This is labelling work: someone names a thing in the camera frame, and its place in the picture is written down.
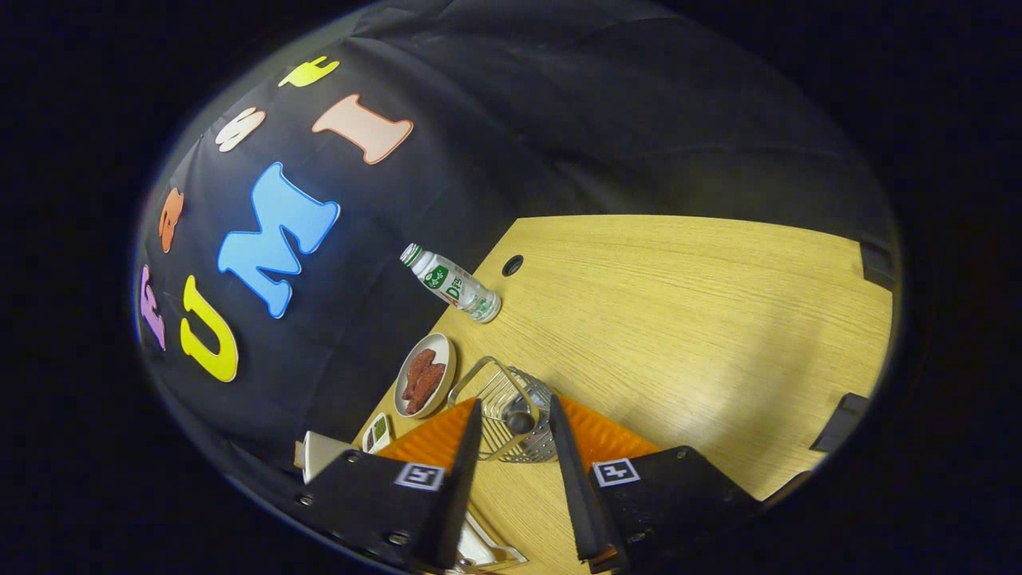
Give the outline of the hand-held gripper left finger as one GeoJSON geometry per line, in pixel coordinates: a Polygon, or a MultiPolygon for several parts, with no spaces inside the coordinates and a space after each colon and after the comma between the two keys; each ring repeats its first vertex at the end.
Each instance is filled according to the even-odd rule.
{"type": "Polygon", "coordinates": [[[377,454],[346,450],[291,499],[296,521],[387,572],[454,567],[479,447],[468,398],[377,454]]]}

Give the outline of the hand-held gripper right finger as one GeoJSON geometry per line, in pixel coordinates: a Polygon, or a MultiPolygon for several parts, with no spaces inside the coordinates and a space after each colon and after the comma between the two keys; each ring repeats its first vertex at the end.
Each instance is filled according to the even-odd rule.
{"type": "Polygon", "coordinates": [[[654,446],[563,395],[549,416],[576,554],[592,574],[679,574],[759,510],[693,447],[654,446]]]}

